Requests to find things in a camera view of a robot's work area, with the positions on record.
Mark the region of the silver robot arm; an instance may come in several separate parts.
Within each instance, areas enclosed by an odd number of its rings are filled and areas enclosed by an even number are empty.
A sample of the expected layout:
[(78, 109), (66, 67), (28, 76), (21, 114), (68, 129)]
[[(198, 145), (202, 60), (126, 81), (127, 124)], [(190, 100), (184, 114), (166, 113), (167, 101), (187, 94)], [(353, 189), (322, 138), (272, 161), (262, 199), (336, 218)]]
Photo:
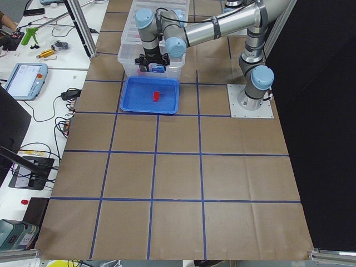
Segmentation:
[(200, 15), (223, 1), (191, 1), (192, 15), (166, 7), (139, 9), (133, 16), (141, 47), (132, 55), (129, 76), (176, 78), (195, 89), (196, 105), (222, 95), (229, 83), (248, 83), (253, 68), (265, 63), (265, 41), (288, 1), (238, 1), (222, 14)]

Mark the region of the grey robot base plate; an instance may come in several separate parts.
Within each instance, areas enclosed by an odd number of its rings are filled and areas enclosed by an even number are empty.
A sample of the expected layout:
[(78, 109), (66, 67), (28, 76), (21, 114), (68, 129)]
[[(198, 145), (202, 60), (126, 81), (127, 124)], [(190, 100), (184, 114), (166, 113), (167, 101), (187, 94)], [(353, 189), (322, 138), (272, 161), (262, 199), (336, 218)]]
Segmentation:
[(265, 91), (261, 99), (252, 99), (245, 93), (246, 85), (228, 84), (231, 118), (273, 119), (271, 99)]

